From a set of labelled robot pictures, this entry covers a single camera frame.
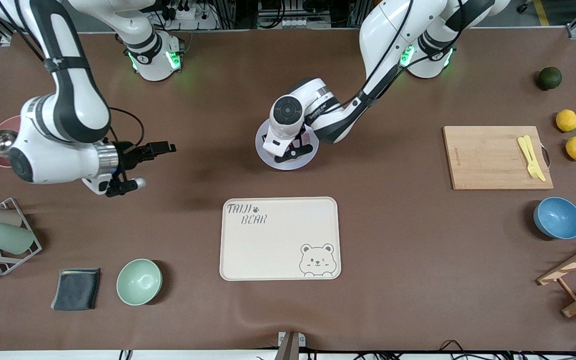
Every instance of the green fruit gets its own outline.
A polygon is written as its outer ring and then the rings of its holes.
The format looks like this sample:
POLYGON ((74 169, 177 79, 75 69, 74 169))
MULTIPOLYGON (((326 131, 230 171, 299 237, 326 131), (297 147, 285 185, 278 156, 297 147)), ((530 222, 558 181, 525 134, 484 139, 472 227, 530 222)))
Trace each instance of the green fruit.
POLYGON ((562 84, 562 72, 556 67, 547 67, 539 73, 537 86, 546 91, 555 89, 562 84))

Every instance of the mint green bowl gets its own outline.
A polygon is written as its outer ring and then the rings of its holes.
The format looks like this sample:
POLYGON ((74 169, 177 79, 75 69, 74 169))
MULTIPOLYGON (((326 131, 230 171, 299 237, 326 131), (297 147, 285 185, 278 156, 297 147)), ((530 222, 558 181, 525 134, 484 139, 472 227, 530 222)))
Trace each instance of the mint green bowl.
POLYGON ((128 262, 117 276, 117 295, 132 306, 144 305, 160 292, 162 271, 148 259, 128 262))

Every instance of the folded towel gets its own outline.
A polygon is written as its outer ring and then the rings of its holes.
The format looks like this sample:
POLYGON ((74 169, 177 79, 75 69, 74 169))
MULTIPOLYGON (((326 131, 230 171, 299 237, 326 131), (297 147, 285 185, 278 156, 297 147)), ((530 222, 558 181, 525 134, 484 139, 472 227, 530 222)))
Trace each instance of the folded towel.
POLYGON ((61 269, 53 310, 75 312, 95 308, 99 285, 99 269, 61 269))

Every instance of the wooden cutting board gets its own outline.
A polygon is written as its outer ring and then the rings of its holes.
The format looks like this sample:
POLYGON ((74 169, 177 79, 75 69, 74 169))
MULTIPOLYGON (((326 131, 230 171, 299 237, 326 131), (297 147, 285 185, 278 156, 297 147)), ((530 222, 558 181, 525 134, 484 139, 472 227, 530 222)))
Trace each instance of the wooden cutting board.
POLYGON ((446 126, 443 138, 456 191, 553 188, 535 126, 446 126), (530 136, 546 181, 526 170, 528 162, 517 143, 524 135, 530 136))

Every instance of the bear face illustration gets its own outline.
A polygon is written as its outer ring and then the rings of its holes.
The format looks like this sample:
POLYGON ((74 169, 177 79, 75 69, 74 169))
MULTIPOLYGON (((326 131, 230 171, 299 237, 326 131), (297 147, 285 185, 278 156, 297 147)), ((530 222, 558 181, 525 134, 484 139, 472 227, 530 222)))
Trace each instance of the bear face illustration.
POLYGON ((307 277, 332 276, 337 269, 337 263, 332 256, 334 250, 331 244, 325 244, 322 247, 303 244, 301 246, 299 269, 307 277))

